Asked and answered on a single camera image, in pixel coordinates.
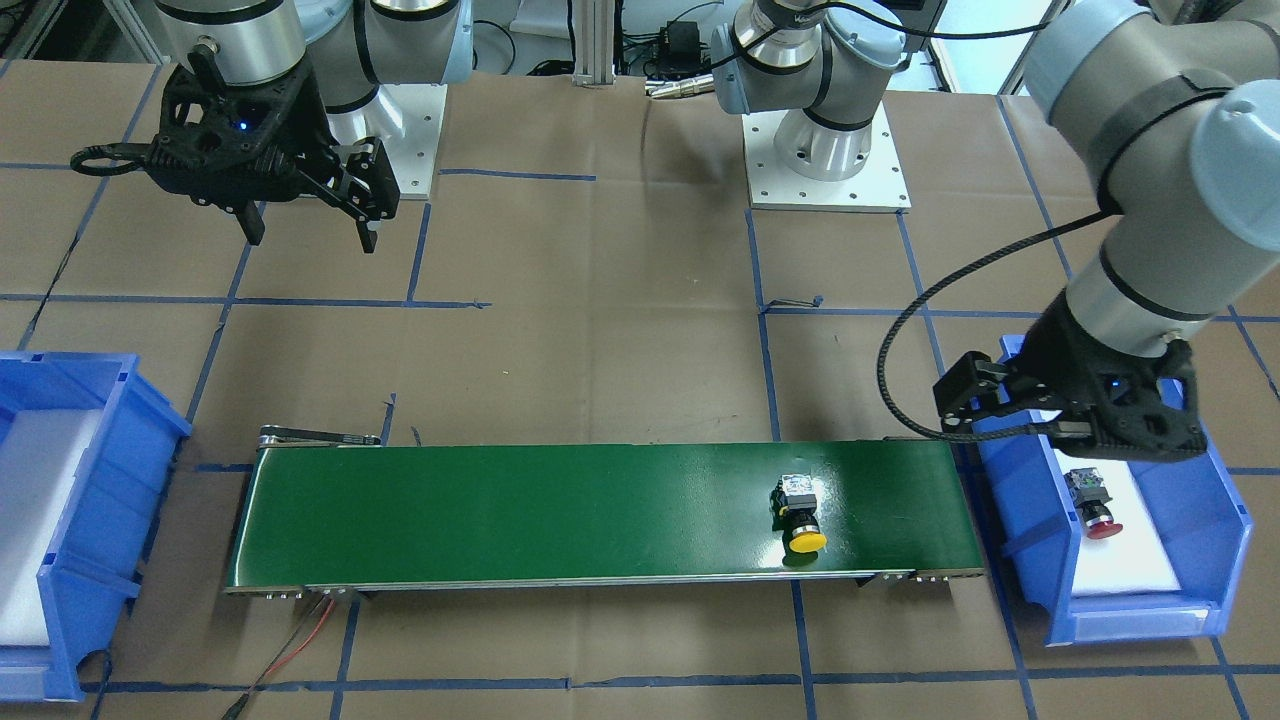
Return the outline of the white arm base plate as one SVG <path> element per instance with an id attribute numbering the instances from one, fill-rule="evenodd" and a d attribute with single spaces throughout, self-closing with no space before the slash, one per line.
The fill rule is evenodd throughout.
<path id="1" fill-rule="evenodd" d="M 328 115 L 342 143 L 381 137 L 403 199 L 429 200 L 445 117 L 444 85 L 383 85 L 364 106 Z"/>
<path id="2" fill-rule="evenodd" d="M 758 210 L 896 213 L 913 206 L 884 105 L 855 131 L 801 110 L 741 117 L 750 206 Z"/>

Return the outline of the blue bin near left arm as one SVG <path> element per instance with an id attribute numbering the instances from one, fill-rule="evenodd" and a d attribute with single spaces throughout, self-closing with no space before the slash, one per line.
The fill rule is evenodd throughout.
<path id="1" fill-rule="evenodd" d="M 1042 436 L 983 442 L 1024 598 L 1048 616 L 1048 647 L 1221 635 L 1252 518 L 1215 445 L 1180 462 L 1073 457 Z M 1094 469 L 1121 527 L 1093 539 L 1066 475 Z"/>

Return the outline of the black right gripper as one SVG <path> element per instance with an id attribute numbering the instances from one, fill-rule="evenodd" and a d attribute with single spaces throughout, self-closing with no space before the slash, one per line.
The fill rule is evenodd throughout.
<path id="1" fill-rule="evenodd" d="M 343 167 L 311 63 L 255 86 L 214 94 L 177 67 L 163 90 L 157 133 L 145 172 L 163 190 L 232 208 L 246 243 L 266 227 L 260 201 L 311 193 L 355 222 L 365 254 L 375 252 L 381 208 L 365 165 Z"/>

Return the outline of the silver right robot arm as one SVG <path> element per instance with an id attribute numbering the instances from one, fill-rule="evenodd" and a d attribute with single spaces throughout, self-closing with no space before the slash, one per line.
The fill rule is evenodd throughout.
<path id="1" fill-rule="evenodd" d="M 261 202 L 317 199 L 371 252 L 397 214 L 401 132 L 369 111 L 392 85 L 472 70 L 468 1 L 160 1 L 178 58 L 140 169 L 161 190 L 233 215 L 261 242 Z"/>

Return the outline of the blue bin near right arm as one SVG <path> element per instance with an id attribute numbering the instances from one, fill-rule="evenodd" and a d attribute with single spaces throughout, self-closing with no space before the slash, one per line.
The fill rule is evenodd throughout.
<path id="1" fill-rule="evenodd" d="M 37 575 L 49 643 L 3 644 L 4 702 L 77 702 L 81 662 L 109 647 L 140 594 L 140 560 L 191 425 L 134 354 L 6 351 L 1 406 L 3 438 L 18 411 L 102 411 Z"/>

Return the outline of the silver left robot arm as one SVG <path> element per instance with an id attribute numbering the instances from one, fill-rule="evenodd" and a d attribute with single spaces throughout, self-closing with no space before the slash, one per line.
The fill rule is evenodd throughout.
<path id="1" fill-rule="evenodd" d="M 876 357 L 882 402 L 919 436 L 1043 436 L 1075 457 L 1178 462 L 1206 454 L 1190 338 L 1277 265 L 1277 4 L 1075 1 L 1041 23 L 940 32 L 878 3 L 745 1 L 710 41 L 731 114 L 782 111 L 794 173 L 845 181 L 905 38 L 1025 33 L 1024 83 L 1085 165 L 1097 210 L 950 273 L 913 300 Z M 937 293 L 1011 254 L 1114 219 L 1004 361 L 963 355 L 934 384 L 927 427 L 893 400 L 890 350 Z"/>

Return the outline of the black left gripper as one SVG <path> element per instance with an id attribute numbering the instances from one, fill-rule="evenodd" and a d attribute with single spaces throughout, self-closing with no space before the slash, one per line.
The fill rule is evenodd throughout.
<path id="1" fill-rule="evenodd" d="M 1074 457 L 1180 462 L 1208 450 L 1198 413 L 1190 345 L 1174 340 L 1162 355 L 1119 352 L 1088 334 L 1057 296 L 1010 359 L 1016 407 L 1059 411 L 1089 427 L 1087 437 L 1055 437 Z"/>

